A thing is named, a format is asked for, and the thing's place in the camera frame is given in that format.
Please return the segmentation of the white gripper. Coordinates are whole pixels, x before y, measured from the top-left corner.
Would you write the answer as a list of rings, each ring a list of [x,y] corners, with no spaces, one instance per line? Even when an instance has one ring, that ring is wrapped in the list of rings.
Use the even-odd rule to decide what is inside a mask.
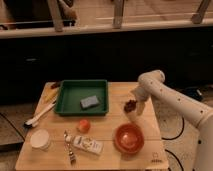
[[[145,102],[149,98],[149,93],[141,86],[137,86],[131,91],[131,93],[134,95],[135,100],[137,101],[136,113],[138,116],[140,116],[143,114]]]

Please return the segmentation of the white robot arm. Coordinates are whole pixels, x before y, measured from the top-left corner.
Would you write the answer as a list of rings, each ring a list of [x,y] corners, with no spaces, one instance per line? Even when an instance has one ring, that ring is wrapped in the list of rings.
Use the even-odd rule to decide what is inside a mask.
[[[155,96],[191,123],[199,131],[192,171],[213,171],[213,107],[169,88],[164,81],[161,70],[143,73],[132,93],[138,102],[145,102],[150,95]]]

